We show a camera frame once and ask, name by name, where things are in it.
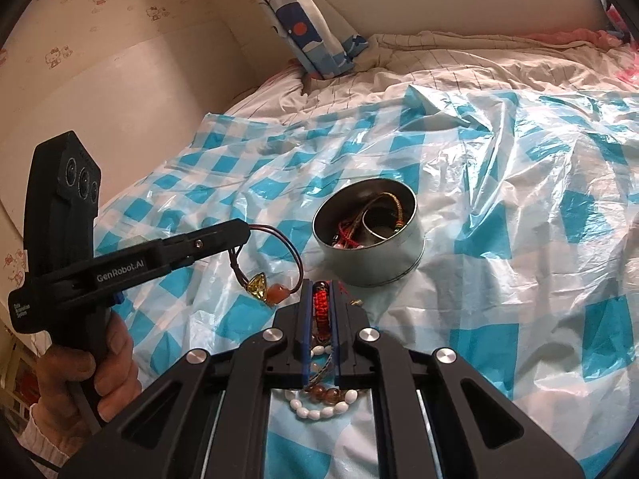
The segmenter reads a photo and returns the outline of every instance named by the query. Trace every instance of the yellow crystal pendant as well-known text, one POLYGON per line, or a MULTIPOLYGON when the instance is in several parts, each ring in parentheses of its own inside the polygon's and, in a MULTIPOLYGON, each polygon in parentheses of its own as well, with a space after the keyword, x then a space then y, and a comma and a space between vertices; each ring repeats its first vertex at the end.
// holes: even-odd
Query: yellow crystal pendant
POLYGON ((266 275, 264 272, 254 275, 246 285, 246 291, 258 301, 266 301, 266 275))

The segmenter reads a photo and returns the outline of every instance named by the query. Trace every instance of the brown cord bracelet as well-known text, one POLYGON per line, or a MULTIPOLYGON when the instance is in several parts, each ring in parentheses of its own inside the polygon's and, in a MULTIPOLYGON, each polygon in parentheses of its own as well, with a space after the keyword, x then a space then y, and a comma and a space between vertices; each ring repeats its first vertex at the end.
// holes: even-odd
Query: brown cord bracelet
POLYGON ((297 269, 299 270, 300 277, 296 283, 296 285, 288 289, 280 283, 275 283, 270 285, 269 287, 266 284, 266 275, 263 272, 253 276, 249 279, 244 272, 240 269, 240 265, 238 263, 238 256, 242 247, 232 248, 229 250, 229 260, 231 261, 231 268, 235 273, 235 278, 238 283, 244 288, 252 297, 256 298, 258 301, 262 301, 266 303, 268 306, 275 306, 281 303, 286 298, 290 297, 291 294, 294 294, 298 291, 302 285, 302 280, 304 279, 304 264, 302 263, 302 256, 296 249, 295 245, 282 233, 282 231, 278 230, 275 227, 271 227, 270 225, 260 225, 260 224, 249 224, 248 228, 250 230, 260 230, 262 232, 266 232, 267 234, 271 234, 279 239, 285 247, 289 250, 291 255, 293 256, 293 260, 295 260, 295 264, 297 265, 297 269))

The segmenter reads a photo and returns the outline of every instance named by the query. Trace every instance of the wrinkled plastic sheet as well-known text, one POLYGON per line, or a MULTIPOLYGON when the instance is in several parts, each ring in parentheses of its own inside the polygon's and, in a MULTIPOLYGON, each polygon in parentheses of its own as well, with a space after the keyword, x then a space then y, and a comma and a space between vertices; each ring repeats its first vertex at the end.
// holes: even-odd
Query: wrinkled plastic sheet
MULTIPOLYGON (((594 477, 639 413, 638 110, 639 95, 625 92, 409 87, 288 127, 208 115, 191 146, 101 212, 97 252, 243 218, 280 228, 307 277, 334 278, 311 234, 317 208, 357 180, 401 180, 417 194, 421 263, 350 293, 407 347, 458 351, 594 477)), ((296 279, 285 247, 261 233, 240 265, 296 279)), ((189 348, 237 347, 273 318, 235 282, 226 254, 126 296, 117 311, 147 383, 189 348)), ((274 393, 266 477, 376 475, 369 397, 313 423, 274 393)))

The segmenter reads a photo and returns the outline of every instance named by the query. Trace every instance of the curtain pattern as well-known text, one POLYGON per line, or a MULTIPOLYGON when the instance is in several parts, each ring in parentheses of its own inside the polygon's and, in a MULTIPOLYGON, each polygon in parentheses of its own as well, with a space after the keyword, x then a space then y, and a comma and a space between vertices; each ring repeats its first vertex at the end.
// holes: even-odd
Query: curtain pattern
POLYGON ((368 46, 324 0, 257 1, 315 79, 330 79, 347 72, 353 67, 353 58, 368 46))

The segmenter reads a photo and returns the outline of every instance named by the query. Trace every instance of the red circle on curtain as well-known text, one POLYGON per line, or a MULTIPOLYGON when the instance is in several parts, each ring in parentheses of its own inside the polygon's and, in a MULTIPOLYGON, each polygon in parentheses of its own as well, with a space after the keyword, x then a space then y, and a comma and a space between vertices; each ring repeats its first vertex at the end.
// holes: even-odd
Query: red circle on curtain
POLYGON ((295 34, 296 36, 303 36, 304 34, 306 34, 307 30, 308 28, 306 27, 305 23, 298 22, 293 25, 293 34, 295 34))

